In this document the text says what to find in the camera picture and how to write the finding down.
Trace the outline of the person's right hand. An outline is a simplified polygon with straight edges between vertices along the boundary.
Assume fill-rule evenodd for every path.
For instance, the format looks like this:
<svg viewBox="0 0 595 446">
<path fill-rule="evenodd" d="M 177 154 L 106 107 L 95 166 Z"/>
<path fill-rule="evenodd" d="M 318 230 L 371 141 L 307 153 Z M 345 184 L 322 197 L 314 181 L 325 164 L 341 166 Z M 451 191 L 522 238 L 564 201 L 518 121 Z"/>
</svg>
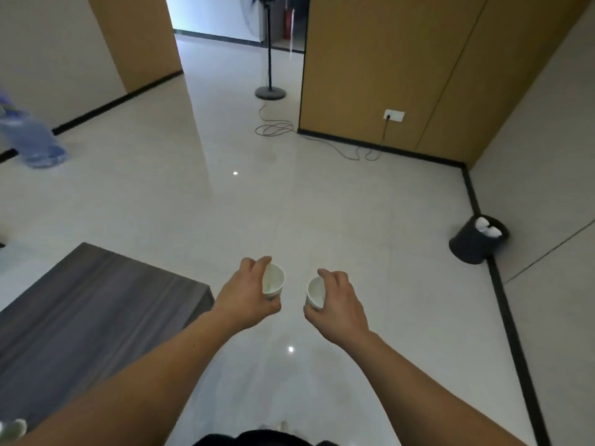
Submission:
<svg viewBox="0 0 595 446">
<path fill-rule="evenodd" d="M 348 275 L 342 271 L 319 269 L 325 284 L 324 328 L 316 328 L 328 341 L 344 351 L 370 333 L 368 320 Z"/>
</svg>

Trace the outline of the person's left hand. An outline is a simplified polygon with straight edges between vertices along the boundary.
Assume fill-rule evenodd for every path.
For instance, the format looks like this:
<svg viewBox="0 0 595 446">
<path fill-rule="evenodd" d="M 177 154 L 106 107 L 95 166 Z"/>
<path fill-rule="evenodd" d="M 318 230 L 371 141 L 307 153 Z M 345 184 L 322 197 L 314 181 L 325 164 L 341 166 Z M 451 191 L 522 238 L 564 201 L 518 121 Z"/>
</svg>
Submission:
<svg viewBox="0 0 595 446">
<path fill-rule="evenodd" d="M 261 317 L 261 302 L 266 299 L 262 292 L 264 271 L 272 257 L 258 260 L 245 257 L 215 300 L 213 312 L 230 324 L 234 334 L 256 326 L 267 317 Z"/>
</svg>

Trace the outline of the white paper cup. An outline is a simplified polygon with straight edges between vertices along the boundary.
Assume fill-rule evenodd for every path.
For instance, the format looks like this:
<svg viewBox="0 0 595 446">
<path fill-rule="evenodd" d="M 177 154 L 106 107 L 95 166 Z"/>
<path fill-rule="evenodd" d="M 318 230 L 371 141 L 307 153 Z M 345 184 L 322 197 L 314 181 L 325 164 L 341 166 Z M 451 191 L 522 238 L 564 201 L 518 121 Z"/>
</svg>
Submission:
<svg viewBox="0 0 595 446">
<path fill-rule="evenodd" d="M 323 277 L 314 277 L 306 288 L 306 305 L 315 310 L 322 310 L 325 302 L 325 284 Z"/>
<path fill-rule="evenodd" d="M 268 301 L 281 295 L 286 281 L 286 274 L 279 265 L 269 263 L 262 279 L 262 292 Z"/>
</svg>

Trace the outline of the person's left forearm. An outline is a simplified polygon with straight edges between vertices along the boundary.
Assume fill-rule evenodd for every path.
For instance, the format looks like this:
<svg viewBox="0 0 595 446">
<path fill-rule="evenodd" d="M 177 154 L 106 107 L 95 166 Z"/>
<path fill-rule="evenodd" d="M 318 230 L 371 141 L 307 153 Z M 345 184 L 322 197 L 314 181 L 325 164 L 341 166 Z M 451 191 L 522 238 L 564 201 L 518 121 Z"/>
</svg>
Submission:
<svg viewBox="0 0 595 446">
<path fill-rule="evenodd" d="M 202 374 L 239 329 L 212 310 L 9 446 L 164 446 Z"/>
</svg>

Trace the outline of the person's right forearm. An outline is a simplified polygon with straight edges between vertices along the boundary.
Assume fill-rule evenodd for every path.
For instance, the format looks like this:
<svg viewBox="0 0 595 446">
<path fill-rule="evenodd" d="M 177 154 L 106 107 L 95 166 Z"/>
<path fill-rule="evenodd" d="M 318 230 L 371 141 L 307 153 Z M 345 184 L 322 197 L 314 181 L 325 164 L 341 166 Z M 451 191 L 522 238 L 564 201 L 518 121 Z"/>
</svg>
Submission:
<svg viewBox="0 0 595 446">
<path fill-rule="evenodd" d="M 402 446 L 527 446 L 370 331 L 337 344 L 367 378 Z"/>
</svg>

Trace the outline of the person's black clothing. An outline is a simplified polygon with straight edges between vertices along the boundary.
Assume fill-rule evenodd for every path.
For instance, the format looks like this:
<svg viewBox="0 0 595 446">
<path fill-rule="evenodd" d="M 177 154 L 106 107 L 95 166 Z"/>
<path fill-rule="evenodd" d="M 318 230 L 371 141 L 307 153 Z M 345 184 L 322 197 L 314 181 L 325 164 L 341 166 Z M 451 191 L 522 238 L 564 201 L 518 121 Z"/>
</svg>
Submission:
<svg viewBox="0 0 595 446">
<path fill-rule="evenodd" d="M 300 437 L 271 429 L 255 429 L 233 437 L 223 434 L 209 434 L 192 446 L 338 446 L 330 441 L 311 444 Z"/>
</svg>

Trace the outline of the black trash bin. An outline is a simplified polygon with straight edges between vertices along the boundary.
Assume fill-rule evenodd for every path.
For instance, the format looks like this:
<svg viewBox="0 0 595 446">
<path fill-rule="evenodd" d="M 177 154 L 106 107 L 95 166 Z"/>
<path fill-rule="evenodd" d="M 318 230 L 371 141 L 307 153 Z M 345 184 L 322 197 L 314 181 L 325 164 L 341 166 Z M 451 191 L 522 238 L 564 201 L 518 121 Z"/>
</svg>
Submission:
<svg viewBox="0 0 595 446">
<path fill-rule="evenodd" d="M 478 232 L 474 224 L 476 218 L 480 216 L 487 218 L 498 227 L 503 236 L 492 239 Z M 449 249 L 460 261 L 471 265 L 479 265 L 495 254 L 498 248 L 509 239 L 509 236 L 509 229 L 498 219 L 488 215 L 475 215 L 449 240 Z"/>
</svg>

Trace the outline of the grey wooden table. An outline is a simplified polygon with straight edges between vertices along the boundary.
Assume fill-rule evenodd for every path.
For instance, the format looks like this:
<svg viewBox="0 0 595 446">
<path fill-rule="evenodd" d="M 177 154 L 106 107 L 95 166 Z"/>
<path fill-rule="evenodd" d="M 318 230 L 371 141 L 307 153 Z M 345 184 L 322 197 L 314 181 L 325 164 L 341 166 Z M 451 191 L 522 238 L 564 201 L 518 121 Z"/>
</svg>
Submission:
<svg viewBox="0 0 595 446">
<path fill-rule="evenodd" d="M 34 429 L 213 304 L 204 283 L 80 244 L 0 312 L 0 421 Z"/>
</svg>

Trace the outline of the crumpled white paper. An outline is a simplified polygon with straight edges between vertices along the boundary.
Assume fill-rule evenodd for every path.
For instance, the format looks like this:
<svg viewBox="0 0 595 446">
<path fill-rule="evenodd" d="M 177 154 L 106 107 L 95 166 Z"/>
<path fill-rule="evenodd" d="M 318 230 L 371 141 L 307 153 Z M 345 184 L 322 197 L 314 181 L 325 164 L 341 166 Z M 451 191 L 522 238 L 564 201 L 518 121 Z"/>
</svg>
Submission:
<svg viewBox="0 0 595 446">
<path fill-rule="evenodd" d="M 478 232 L 488 238 L 495 239 L 503 236 L 502 231 L 485 217 L 476 218 L 474 226 Z"/>
</svg>

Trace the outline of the black standing fan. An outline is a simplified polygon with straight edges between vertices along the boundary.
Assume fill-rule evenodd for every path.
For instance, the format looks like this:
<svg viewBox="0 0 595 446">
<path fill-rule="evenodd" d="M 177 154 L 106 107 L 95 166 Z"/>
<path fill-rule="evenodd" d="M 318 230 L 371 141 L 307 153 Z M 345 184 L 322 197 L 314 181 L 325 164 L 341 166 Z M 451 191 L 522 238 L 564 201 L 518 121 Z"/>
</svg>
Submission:
<svg viewBox="0 0 595 446">
<path fill-rule="evenodd" d="M 252 12 L 256 9 L 263 12 L 265 20 L 265 33 L 267 44 L 267 83 L 263 87 L 255 90 L 255 96 L 264 101 L 278 101 L 286 97 L 286 91 L 275 87 L 272 83 L 272 35 L 271 35 L 271 17 L 272 7 L 277 0 L 240 0 L 240 8 L 246 27 L 254 36 L 257 35 L 256 27 L 252 25 Z"/>
</svg>

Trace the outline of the white object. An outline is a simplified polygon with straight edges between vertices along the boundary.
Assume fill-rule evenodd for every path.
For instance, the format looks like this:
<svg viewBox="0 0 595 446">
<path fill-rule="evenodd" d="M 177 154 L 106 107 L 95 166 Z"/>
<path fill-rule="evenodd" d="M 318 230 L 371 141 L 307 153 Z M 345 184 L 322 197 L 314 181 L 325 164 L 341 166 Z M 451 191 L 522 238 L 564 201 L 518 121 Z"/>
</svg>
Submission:
<svg viewBox="0 0 595 446">
<path fill-rule="evenodd" d="M 0 446 L 19 440 L 27 432 L 27 422 L 24 419 L 0 421 Z"/>
</svg>

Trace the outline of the blue water bottle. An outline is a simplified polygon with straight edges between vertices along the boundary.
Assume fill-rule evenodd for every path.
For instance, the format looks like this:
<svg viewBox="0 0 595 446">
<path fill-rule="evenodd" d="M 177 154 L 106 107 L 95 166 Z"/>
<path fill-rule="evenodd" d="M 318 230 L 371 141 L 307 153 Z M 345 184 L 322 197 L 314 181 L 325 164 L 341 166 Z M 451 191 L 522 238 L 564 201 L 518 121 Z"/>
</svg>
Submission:
<svg viewBox="0 0 595 446">
<path fill-rule="evenodd" d="M 0 88 L 0 134 L 32 169 L 48 169 L 67 160 L 54 133 L 39 119 L 18 107 Z"/>
</svg>

